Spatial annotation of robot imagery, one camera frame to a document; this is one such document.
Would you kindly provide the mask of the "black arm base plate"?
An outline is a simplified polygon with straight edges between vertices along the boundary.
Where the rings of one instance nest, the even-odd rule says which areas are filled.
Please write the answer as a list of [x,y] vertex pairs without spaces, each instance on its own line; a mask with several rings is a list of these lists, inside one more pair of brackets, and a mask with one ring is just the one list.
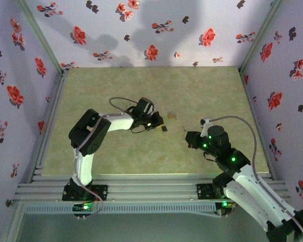
[[219,186],[215,184],[197,184],[196,194],[198,200],[207,200],[212,202],[228,201],[229,198],[224,194],[224,188],[241,189],[241,185]]
[[92,185],[86,189],[79,186],[71,186],[67,184],[64,186],[62,201],[95,201],[98,198],[96,195],[105,201],[108,195],[107,185]]

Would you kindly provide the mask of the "aluminium side rail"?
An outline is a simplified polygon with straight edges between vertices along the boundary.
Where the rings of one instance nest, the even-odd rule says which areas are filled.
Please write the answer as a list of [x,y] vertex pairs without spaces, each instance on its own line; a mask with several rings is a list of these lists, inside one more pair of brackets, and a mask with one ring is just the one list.
[[249,103],[249,108],[250,108],[252,118],[253,118],[254,123],[255,123],[255,130],[257,132],[257,140],[259,141],[259,143],[260,143],[259,146],[260,146],[260,148],[261,148],[261,150],[264,154],[265,161],[266,161],[266,164],[267,164],[267,167],[268,167],[268,170],[269,170],[270,178],[272,180],[277,180],[278,177],[277,177],[277,174],[274,170],[273,163],[271,161],[270,150],[266,147],[265,139],[264,139],[261,127],[260,127],[259,118],[258,118],[258,115],[257,115],[256,110],[255,110],[255,106],[254,106],[255,103],[253,102],[253,100],[251,98],[251,95],[248,93],[247,86],[246,86],[246,83],[244,81],[243,72],[239,72],[239,75],[240,75],[240,78],[241,78],[241,81],[242,81],[242,84],[243,84],[243,87],[244,87],[244,91],[245,91],[245,94],[246,94],[246,97],[247,97],[247,100],[248,100],[248,103]]
[[27,179],[28,184],[34,181],[35,176],[42,174],[68,73],[69,71],[63,71],[62,76],[56,81],[52,90],[52,96],[45,114],[43,130],[40,134],[39,144],[37,145],[35,157],[32,161],[29,178]]

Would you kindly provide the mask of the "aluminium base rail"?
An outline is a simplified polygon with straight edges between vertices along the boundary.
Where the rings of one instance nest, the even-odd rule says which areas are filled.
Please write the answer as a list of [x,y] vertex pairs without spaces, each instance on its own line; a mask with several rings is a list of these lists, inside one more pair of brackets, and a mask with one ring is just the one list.
[[[93,184],[108,186],[108,203],[197,202],[197,184],[209,184],[215,174],[104,174]],[[15,201],[59,202],[69,175],[35,175],[19,184]]]

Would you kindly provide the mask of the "aluminium corner post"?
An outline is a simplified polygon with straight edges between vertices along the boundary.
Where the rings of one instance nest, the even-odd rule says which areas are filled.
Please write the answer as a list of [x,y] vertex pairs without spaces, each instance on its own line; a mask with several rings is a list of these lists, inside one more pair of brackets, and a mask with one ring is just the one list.
[[28,23],[29,27],[31,28],[33,34],[39,41],[41,47],[43,48],[44,52],[47,54],[50,62],[55,67],[56,71],[58,72],[59,76],[61,77],[63,75],[63,70],[60,67],[60,64],[58,63],[58,60],[52,50],[52,48],[49,45],[49,42],[47,41],[46,37],[43,34],[43,31],[41,30],[38,22],[36,21],[35,16],[33,15],[31,9],[29,8],[26,0],[13,0],[17,8],[20,10],[24,18],[26,19],[26,22]]
[[247,52],[247,55],[245,56],[242,65],[238,68],[238,71],[240,74],[243,73],[243,71],[245,70],[247,64],[249,63],[250,59],[252,58],[252,56],[254,55],[254,52],[256,50],[256,48],[259,46],[262,38],[264,37],[267,29],[269,28],[272,20],[274,19],[280,5],[282,4],[283,0],[273,0],[271,2],[270,5],[270,10],[263,22],[263,24],[261,25],[249,51]]

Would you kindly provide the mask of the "black controller board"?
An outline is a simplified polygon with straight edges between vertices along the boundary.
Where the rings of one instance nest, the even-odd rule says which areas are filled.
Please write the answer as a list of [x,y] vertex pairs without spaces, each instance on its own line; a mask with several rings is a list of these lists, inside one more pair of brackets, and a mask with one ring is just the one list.
[[219,217],[228,217],[237,209],[238,205],[234,202],[216,202],[215,203],[216,211],[215,214]]
[[74,204],[72,207],[73,215],[76,219],[86,219],[95,211],[93,203]]

